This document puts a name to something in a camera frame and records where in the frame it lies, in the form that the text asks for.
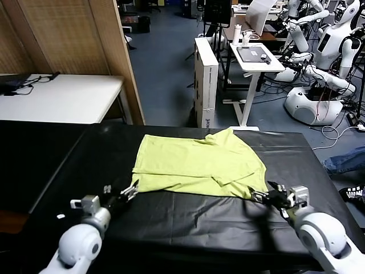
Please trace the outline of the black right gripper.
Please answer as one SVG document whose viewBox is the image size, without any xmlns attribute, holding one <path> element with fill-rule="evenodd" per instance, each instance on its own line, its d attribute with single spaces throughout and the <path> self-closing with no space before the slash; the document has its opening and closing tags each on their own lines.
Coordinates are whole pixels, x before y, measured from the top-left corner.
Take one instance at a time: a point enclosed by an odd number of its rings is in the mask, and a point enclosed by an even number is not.
<svg viewBox="0 0 365 274">
<path fill-rule="evenodd" d="M 294 194 L 286 192 L 286 188 L 283 184 L 273 181 L 268 181 L 267 183 L 272 188 L 272 190 L 268 193 L 256 191 L 253 188 L 248 187 L 251 195 L 251 201 L 256 203 L 266 203 L 276 209 L 289 209 L 294 207 Z"/>
</svg>

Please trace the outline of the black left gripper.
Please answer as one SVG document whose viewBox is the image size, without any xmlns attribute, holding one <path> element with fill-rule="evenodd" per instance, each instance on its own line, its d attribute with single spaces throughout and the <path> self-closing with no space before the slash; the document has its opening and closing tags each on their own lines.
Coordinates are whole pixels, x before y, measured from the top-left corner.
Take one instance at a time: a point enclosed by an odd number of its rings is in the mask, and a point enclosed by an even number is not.
<svg viewBox="0 0 365 274">
<path fill-rule="evenodd" d="M 120 211 L 126 202 L 129 202 L 137 195 L 138 187 L 139 180 L 122 191 L 112 191 L 111 185 L 105 185 L 103 187 L 104 208 L 106 208 L 110 214 L 115 214 Z"/>
</svg>

